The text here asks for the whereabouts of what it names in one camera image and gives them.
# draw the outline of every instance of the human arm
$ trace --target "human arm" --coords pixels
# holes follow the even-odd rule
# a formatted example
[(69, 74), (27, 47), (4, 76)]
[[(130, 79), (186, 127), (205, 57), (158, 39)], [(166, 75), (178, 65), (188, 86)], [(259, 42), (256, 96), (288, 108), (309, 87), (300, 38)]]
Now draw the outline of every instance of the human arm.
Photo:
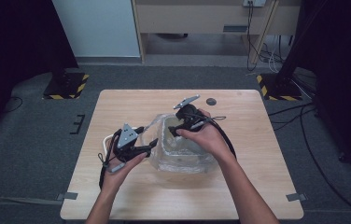
[[(91, 212), (86, 220), (87, 224), (100, 224), (107, 223), (109, 215), (111, 213), (112, 204), (114, 203), (115, 196), (118, 193), (120, 186), (126, 179), (127, 174), (145, 157), (147, 153), (142, 153), (130, 161), (127, 161), (125, 166), (115, 173), (109, 173), (105, 171), (104, 182), (102, 190), (97, 196), (96, 202), (94, 203)], [(117, 159), (112, 160), (109, 163), (109, 168), (112, 169), (120, 164)]]
[[(208, 112), (201, 111), (207, 117), (210, 116)], [(230, 190), (241, 223), (279, 223), (270, 207), (251, 184), (243, 168), (232, 155), (219, 131), (213, 125), (205, 124), (197, 133), (187, 130), (177, 130), (177, 133), (196, 142), (216, 158)]]

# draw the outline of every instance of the wooden desk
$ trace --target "wooden desk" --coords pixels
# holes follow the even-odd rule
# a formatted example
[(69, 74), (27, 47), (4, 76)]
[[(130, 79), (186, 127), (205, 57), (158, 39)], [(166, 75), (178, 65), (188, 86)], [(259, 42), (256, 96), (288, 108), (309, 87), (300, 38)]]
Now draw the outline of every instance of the wooden desk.
[[(238, 34), (246, 48), (248, 7), (242, 0), (132, 0), (142, 61), (149, 34)], [(266, 0), (252, 10), (251, 44), (260, 52), (266, 35), (294, 35), (301, 0)], [(237, 26), (232, 31), (226, 27)], [(250, 51), (250, 62), (258, 54)]]
[[(99, 193), (103, 139), (128, 122), (147, 126), (158, 114), (174, 113), (183, 98), (201, 94), (193, 102), (214, 116), (226, 116), (219, 125), (230, 137), (237, 159), (253, 185), (281, 219), (303, 216), (299, 201), (289, 202), (295, 193), (288, 168), (274, 136), (272, 125), (258, 91), (210, 90), (113, 90), (102, 91), (91, 118), (85, 142), (68, 192), (76, 200), (65, 199), (61, 217), (86, 219)], [(207, 105), (207, 98), (217, 104)], [(165, 173), (148, 161), (133, 169), (121, 186), (111, 219), (237, 219), (231, 194), (219, 169), (205, 175)]]

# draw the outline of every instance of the wall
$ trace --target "wall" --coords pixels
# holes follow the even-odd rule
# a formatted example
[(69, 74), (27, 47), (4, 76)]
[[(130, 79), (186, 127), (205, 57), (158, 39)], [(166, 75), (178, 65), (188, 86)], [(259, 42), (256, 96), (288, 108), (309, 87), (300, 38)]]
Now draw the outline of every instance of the wall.
[(132, 2), (53, 0), (76, 57), (140, 57)]

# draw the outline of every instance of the transparent plastic container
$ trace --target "transparent plastic container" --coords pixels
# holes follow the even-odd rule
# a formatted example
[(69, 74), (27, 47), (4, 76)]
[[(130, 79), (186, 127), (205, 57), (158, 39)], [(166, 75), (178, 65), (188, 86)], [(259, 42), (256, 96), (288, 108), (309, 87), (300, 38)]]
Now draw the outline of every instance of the transparent plastic container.
[(181, 123), (182, 120), (174, 114), (158, 115), (140, 134), (143, 145), (158, 138), (158, 145), (148, 158), (150, 164), (159, 171), (167, 172), (198, 174), (213, 171), (218, 163), (210, 153), (193, 141), (181, 136), (173, 137), (170, 133), (169, 126)]

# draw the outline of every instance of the power outlet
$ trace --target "power outlet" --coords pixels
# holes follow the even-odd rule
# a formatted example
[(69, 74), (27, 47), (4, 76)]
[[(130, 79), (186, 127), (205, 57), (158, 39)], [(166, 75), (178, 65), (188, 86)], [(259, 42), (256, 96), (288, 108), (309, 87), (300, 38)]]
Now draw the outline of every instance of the power outlet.
[(250, 4), (248, 4), (248, 2), (252, 2), (252, 6), (253, 7), (264, 7), (266, 0), (244, 0), (243, 2), (243, 6), (244, 7), (249, 7)]

